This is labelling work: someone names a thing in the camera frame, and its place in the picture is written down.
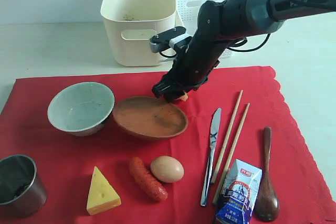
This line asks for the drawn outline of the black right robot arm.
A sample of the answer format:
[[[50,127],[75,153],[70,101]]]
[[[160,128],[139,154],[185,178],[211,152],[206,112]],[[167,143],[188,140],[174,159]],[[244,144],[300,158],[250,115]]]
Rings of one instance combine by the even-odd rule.
[[[152,52],[175,51],[171,70],[153,86],[171,102],[204,84],[221,54],[239,51],[247,38],[276,32],[285,20],[335,11],[335,0],[224,0],[204,2],[194,35],[177,26],[150,39]]]

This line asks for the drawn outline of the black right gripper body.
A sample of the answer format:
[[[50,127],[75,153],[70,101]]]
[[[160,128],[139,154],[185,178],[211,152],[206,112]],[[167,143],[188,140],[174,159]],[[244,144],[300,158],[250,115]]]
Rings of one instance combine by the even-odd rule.
[[[176,61],[167,75],[170,88],[164,94],[177,95],[198,89],[218,65],[221,54],[233,43],[232,39],[196,31],[186,53]]]

